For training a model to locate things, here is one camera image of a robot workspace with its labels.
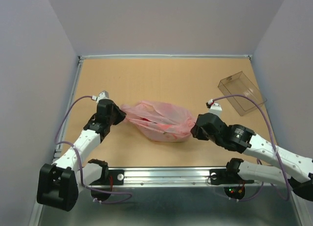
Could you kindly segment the pink plastic bag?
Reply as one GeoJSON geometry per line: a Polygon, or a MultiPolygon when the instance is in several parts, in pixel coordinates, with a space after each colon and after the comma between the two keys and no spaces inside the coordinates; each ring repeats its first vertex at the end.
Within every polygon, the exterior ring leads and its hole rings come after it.
{"type": "Polygon", "coordinates": [[[170,103],[142,100],[120,108],[128,122],[156,142],[186,142],[196,122],[188,109],[170,103]]]}

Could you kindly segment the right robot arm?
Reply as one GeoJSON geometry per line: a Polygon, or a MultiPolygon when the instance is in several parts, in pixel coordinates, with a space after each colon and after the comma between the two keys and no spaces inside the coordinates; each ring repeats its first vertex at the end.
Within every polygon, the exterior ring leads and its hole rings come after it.
{"type": "Polygon", "coordinates": [[[288,186],[308,201],[313,200],[313,160],[272,144],[253,130],[239,125],[226,125],[217,115],[200,114],[191,134],[198,140],[210,140],[217,146],[263,160],[267,165],[232,158],[223,172],[217,172],[213,185],[254,181],[288,186]]]}

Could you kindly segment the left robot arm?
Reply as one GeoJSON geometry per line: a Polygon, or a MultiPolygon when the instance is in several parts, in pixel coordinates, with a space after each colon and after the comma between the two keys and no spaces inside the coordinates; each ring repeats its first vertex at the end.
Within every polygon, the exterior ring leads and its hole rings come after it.
{"type": "Polygon", "coordinates": [[[83,166],[84,160],[109,134],[111,126],[126,118],[112,100],[97,102],[96,112],[83,127],[70,148],[52,164],[44,164],[39,172],[37,203],[70,211],[75,206],[79,193],[96,181],[98,184],[112,183],[109,167],[105,161],[92,159],[83,166]]]}

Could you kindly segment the clear plastic container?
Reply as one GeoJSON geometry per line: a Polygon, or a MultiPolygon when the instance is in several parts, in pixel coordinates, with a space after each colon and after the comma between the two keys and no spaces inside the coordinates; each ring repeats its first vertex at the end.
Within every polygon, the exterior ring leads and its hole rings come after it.
{"type": "MultiPolygon", "coordinates": [[[[253,100],[259,107],[267,102],[257,86],[242,71],[222,79],[218,88],[224,96],[240,94],[253,100]]],[[[252,102],[243,97],[234,96],[227,98],[227,100],[240,116],[257,109],[252,102]]]]}

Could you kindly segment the aluminium front rail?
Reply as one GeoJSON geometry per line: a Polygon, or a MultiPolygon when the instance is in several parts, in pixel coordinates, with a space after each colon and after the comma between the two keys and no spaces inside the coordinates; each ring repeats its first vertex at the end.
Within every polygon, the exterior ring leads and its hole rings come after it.
{"type": "Polygon", "coordinates": [[[230,176],[225,167],[110,168],[114,188],[256,185],[256,179],[230,176]]]}

